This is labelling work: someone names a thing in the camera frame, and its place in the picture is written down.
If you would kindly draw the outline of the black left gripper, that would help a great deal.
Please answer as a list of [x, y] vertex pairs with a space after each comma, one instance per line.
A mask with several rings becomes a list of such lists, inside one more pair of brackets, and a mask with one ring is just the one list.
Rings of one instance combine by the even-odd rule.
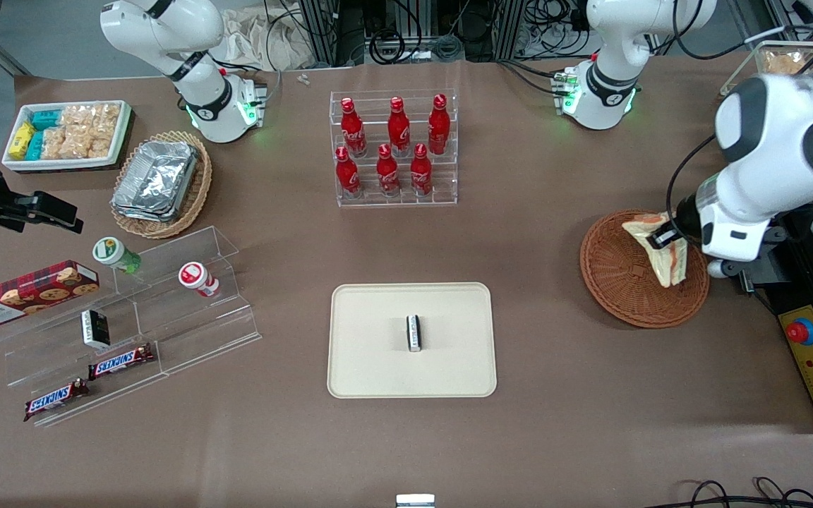
[[702, 241], [702, 225], [697, 209], [697, 194], [691, 193], [675, 206], [672, 223], [662, 223], [646, 237], [646, 244], [653, 250], [664, 250], [683, 238], [689, 243]]

